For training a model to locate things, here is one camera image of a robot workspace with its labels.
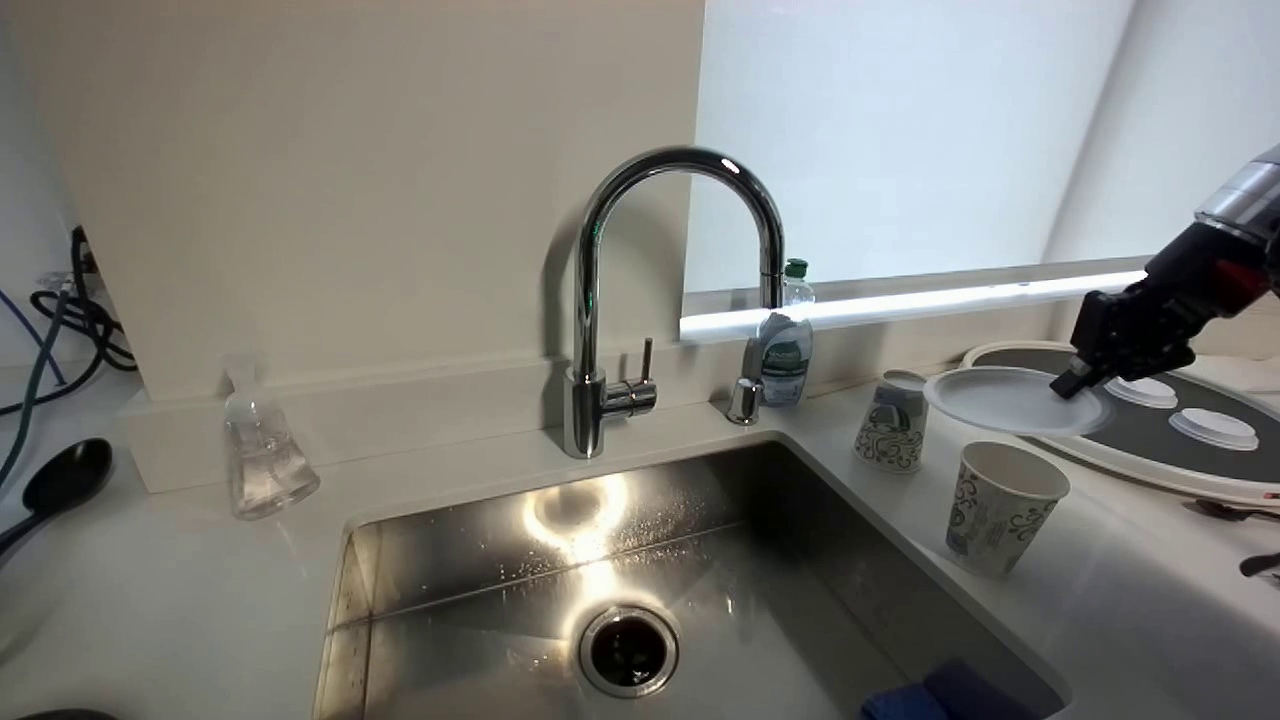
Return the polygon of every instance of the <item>white countertop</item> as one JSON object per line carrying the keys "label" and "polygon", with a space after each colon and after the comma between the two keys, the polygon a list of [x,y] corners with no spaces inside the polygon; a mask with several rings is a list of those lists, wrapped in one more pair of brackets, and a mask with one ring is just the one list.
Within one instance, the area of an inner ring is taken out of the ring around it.
{"label": "white countertop", "polygon": [[924,464],[888,474],[851,455],[865,398],[866,392],[816,397],[796,416],[763,411],[760,426],[733,426],[707,404],[675,404],[612,426],[604,458],[587,464],[537,430],[346,458],[318,467],[323,486],[268,519],[234,519],[221,486],[142,490],[116,464],[100,499],[0,567],[0,714],[67,704],[128,720],[310,714],[346,519],[700,455],[773,430],[1018,634],[1069,685],[1063,714],[1274,714],[1280,584],[1237,570],[1249,552],[1280,552],[1274,519],[1209,519],[1179,494],[1057,455],[1072,494],[1012,575],[983,578],[944,548],[944,514],[958,448],[986,430],[930,416]]}

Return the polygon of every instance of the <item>white cup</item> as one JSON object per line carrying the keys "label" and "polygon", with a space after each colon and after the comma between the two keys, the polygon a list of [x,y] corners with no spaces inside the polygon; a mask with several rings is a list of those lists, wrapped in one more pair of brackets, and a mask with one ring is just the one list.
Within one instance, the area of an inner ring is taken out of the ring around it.
{"label": "white cup", "polygon": [[962,563],[1004,575],[1069,490],[1069,474],[1028,448],[968,444],[958,452],[949,548]]}

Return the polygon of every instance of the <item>chrome faucet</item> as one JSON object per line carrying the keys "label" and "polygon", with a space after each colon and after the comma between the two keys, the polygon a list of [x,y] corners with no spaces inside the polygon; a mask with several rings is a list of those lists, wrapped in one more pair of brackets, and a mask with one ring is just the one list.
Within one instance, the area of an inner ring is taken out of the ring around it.
{"label": "chrome faucet", "polygon": [[[607,392],[604,375],[594,372],[594,333],[601,333],[601,289],[594,289],[594,243],[607,210],[648,174],[664,171],[695,171],[714,174],[727,182],[757,218],[760,231],[760,303],[780,307],[780,277],[783,277],[783,225],[773,207],[768,188],[733,156],[707,151],[707,148],[657,148],[624,166],[614,166],[591,195],[578,237],[577,237],[577,369],[567,372],[567,398],[565,398],[565,448],[567,455],[601,455],[604,416],[624,411],[638,416],[657,404],[657,385],[648,380],[652,362],[652,339],[645,339],[645,369],[638,380],[624,380],[624,388]],[[757,392],[760,392],[760,362],[745,359],[741,397],[733,398],[736,411],[727,411],[736,423],[746,423],[757,416]]]}

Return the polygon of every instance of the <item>sink basin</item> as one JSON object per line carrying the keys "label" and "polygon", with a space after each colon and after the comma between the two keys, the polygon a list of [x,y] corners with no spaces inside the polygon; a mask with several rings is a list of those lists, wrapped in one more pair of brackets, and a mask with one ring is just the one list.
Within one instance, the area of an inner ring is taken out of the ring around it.
{"label": "sink basin", "polygon": [[346,527],[318,714],[855,714],[1058,685],[783,441]]}

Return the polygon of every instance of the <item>sink drain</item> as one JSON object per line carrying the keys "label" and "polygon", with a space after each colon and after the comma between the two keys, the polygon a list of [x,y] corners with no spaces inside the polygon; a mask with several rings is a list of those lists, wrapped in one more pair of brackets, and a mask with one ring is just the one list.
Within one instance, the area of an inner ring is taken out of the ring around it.
{"label": "sink drain", "polygon": [[585,627],[577,663],[607,697],[660,692],[681,659],[681,644],[666,618],[637,604],[612,604]]}

